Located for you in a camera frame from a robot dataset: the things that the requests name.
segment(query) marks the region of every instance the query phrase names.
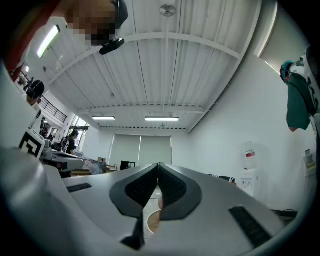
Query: ceiling fixture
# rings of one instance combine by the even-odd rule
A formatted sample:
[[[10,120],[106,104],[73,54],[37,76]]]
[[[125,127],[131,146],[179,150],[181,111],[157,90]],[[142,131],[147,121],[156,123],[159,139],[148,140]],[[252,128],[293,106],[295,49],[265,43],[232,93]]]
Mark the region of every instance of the ceiling fixture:
[[[160,7],[160,13],[165,17],[172,17],[176,14],[176,8],[172,4],[164,4]]]
[[[45,39],[43,40],[42,44],[40,45],[38,51],[36,54],[38,55],[39,58],[42,57],[44,54],[45,50],[48,48],[50,45],[51,41],[55,38],[56,35],[60,32],[60,28],[58,25],[55,25],[50,32],[46,35]]]
[[[114,116],[93,116],[93,120],[100,120],[100,121],[105,121],[105,120],[116,120]]]
[[[146,117],[148,122],[178,122],[179,117]]]

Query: fluorescent light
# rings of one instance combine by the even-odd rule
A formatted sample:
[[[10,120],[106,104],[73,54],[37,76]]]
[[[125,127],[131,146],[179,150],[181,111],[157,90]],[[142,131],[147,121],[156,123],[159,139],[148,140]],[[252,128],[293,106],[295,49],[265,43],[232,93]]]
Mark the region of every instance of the fluorescent light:
[[[179,117],[146,117],[148,122],[177,122]]]
[[[114,116],[93,116],[93,120],[116,120]]]
[[[57,26],[54,26],[50,32],[46,35],[45,39],[43,40],[42,44],[40,45],[38,51],[36,54],[38,55],[39,58],[42,57],[44,54],[45,50],[48,48],[50,45],[51,41],[55,38],[55,36],[59,33],[59,30]]]
[[[267,63],[271,68],[273,68],[273,70],[275,71],[275,72],[277,72],[279,75],[280,75],[280,72],[278,71],[278,70],[276,70],[273,66],[271,66],[268,62],[266,62],[265,61],[265,63]]]

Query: black railing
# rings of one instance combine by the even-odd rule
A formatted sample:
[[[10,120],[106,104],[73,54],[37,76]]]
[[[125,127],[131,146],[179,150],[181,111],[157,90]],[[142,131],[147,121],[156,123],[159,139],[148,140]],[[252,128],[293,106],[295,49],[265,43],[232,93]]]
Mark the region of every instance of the black railing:
[[[39,105],[62,123],[66,121],[67,116],[54,105],[52,105],[44,96],[41,97],[41,102]]]

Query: white ceiling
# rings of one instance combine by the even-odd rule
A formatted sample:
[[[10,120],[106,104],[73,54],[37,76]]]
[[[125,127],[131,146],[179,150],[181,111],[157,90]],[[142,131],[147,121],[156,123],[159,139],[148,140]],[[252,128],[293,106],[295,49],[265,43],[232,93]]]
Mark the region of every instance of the white ceiling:
[[[116,118],[99,121],[101,127],[193,129],[237,70],[261,0],[177,0],[176,15],[169,18],[159,12],[165,2],[126,0],[129,17],[120,32],[126,43],[103,56],[64,20],[51,18],[31,45],[36,52],[52,26],[60,26],[39,59],[47,68],[49,90],[82,117]],[[148,116],[180,120],[146,122]]]

